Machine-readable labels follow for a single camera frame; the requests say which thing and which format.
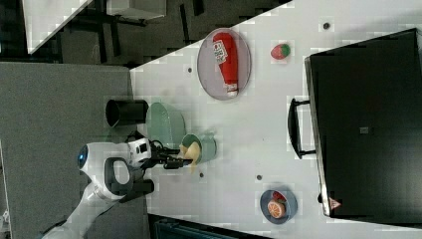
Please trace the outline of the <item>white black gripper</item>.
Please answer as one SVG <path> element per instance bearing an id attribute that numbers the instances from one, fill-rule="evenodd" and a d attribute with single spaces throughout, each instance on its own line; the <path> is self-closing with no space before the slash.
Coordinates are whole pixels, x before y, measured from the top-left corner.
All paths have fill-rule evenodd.
<path id="1" fill-rule="evenodd" d="M 128 143 L 129 160 L 128 164 L 135 169 L 152 168 L 158 164 L 161 159 L 158 153 L 166 155 L 177 155 L 180 149 L 160 148 L 158 151 L 154 149 L 150 141 L 145 137 Z M 168 159 L 163 163 L 164 169 L 178 169 L 192 163 L 192 159 Z"/>

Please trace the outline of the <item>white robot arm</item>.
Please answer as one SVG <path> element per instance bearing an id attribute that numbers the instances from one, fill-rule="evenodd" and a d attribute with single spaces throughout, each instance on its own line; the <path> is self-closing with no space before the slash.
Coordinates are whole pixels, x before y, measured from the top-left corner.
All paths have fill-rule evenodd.
<path id="1" fill-rule="evenodd" d="M 119 202 L 134 197 L 134 173 L 161 164 L 178 169 L 192 163 L 177 149 L 146 137 L 134 141 L 87 143 L 78 155 L 79 170 L 90 183 L 70 216 L 46 230 L 41 239 L 83 239 L 96 219 Z"/>

